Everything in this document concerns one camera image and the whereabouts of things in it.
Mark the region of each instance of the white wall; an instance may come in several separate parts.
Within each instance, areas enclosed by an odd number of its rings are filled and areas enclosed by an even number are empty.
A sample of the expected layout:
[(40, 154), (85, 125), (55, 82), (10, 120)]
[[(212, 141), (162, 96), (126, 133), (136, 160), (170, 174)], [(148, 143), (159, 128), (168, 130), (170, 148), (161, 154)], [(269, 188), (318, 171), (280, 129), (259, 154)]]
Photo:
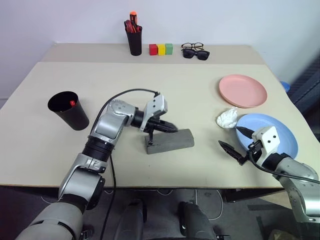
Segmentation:
[(132, 10), (144, 43), (252, 45), (289, 83), (320, 51), (320, 0), (1, 0), (0, 98), (53, 42), (125, 43)]

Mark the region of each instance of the glasses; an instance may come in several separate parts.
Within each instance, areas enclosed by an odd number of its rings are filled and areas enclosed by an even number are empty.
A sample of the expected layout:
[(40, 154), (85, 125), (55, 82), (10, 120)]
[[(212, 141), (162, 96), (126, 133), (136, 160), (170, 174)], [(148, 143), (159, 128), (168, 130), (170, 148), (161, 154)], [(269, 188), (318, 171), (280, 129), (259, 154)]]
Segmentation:
[(193, 56), (197, 56), (199, 60), (207, 60), (210, 54), (210, 52), (204, 50), (204, 44), (201, 42), (187, 42), (182, 44), (181, 48), (183, 57), (186, 59), (191, 59)]

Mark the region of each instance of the black cable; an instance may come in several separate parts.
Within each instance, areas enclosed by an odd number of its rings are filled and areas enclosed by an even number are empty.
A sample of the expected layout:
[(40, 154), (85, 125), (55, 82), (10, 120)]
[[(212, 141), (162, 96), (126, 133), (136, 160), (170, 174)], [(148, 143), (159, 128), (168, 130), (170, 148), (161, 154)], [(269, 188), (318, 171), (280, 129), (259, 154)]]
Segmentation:
[(308, 182), (311, 182), (314, 184), (320, 184), (320, 181), (315, 180), (315, 179), (311, 179), (311, 178), (307, 178), (307, 177), (303, 177), (303, 176), (295, 176), (295, 175), (291, 175), (291, 174), (285, 174), (285, 173), (281, 173), (281, 172), (275, 172), (275, 171), (266, 169), (264, 167), (261, 167), (255, 162), (253, 154), (254, 154), (253, 151), (249, 150), (249, 160), (253, 163), (253, 165), (256, 168), (258, 168), (266, 173), (274, 174), (274, 175), (278, 175), (278, 176), (286, 177), (286, 178), (290, 178), (290, 179), (298, 179), (298, 180), (308, 181)]
[(111, 211), (112, 204), (114, 203), (114, 200), (115, 200), (116, 189), (117, 189), (116, 174), (115, 174), (114, 162), (112, 161), (112, 155), (110, 155), (110, 162), (111, 162), (111, 170), (112, 170), (112, 176), (113, 176), (113, 194), (112, 194), (111, 202), (110, 202), (109, 207), (108, 207), (108, 211), (106, 212), (106, 215), (105, 215), (105, 218), (104, 218), (104, 222), (103, 222), (103, 225), (102, 225), (102, 230), (101, 230), (101, 233), (100, 233), (100, 240), (102, 240), (104, 238), (106, 224), (107, 224), (107, 221), (108, 221), (108, 217), (109, 217), (109, 214), (110, 214), (110, 211)]
[(112, 101), (114, 100), (115, 98), (123, 95), (123, 94), (126, 94), (126, 93), (129, 93), (129, 92), (133, 92), (133, 91), (145, 91), (145, 92), (150, 92), (150, 93), (154, 93), (155, 97), (157, 95), (159, 95), (159, 92), (157, 91), (153, 91), (153, 90), (149, 90), (149, 89), (145, 89), (145, 88), (132, 88), (132, 89), (128, 89), (128, 90), (125, 90), (125, 91), (122, 91), (116, 95), (114, 95), (113, 97), (111, 97), (108, 101), (105, 102), (105, 104), (102, 106), (102, 108), (100, 109), (98, 115), (96, 116), (95, 120), (94, 120), (94, 123), (92, 125), (92, 128), (91, 128), (91, 131), (94, 129), (95, 125), (97, 124), (102, 112), (104, 111), (104, 109), (106, 108), (106, 106)]

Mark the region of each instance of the beige table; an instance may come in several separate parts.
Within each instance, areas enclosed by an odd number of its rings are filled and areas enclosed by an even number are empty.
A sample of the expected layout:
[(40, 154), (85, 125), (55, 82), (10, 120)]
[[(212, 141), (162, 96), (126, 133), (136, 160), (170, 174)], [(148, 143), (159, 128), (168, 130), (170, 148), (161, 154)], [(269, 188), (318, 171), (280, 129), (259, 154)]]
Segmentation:
[[(264, 113), (283, 122), (295, 135), (297, 161), (320, 173), (320, 145), (282, 85), (249, 46), (209, 46), (208, 61), (174, 55), (130, 56), (125, 44), (58, 44), (38, 62), (0, 110), (0, 184), (58, 186), (82, 151), (91, 125), (104, 102), (130, 88), (160, 91), (168, 102), (162, 118), (191, 129), (195, 146), (147, 155), (145, 133), (128, 127), (113, 151), (119, 187), (278, 188), (270, 174), (252, 164), (238, 165), (219, 146), (226, 141), (241, 150), (234, 129), (222, 129), (216, 117), (232, 106), (219, 95), (219, 80), (243, 74), (261, 82), (267, 101), (238, 109), (239, 116)], [(74, 131), (47, 108), (61, 91), (79, 95), (90, 125)], [(120, 99), (141, 109), (152, 94), (134, 92)], [(112, 186), (110, 168), (104, 174)]]

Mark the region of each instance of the crumpled paper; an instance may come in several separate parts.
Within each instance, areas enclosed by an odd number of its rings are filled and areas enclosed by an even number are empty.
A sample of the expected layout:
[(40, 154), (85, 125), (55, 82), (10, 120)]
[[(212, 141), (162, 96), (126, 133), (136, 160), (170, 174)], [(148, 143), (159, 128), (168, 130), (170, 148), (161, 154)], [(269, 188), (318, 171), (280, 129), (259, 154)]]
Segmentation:
[(232, 129), (237, 124), (237, 117), (237, 107), (234, 106), (218, 116), (216, 123), (223, 129)]

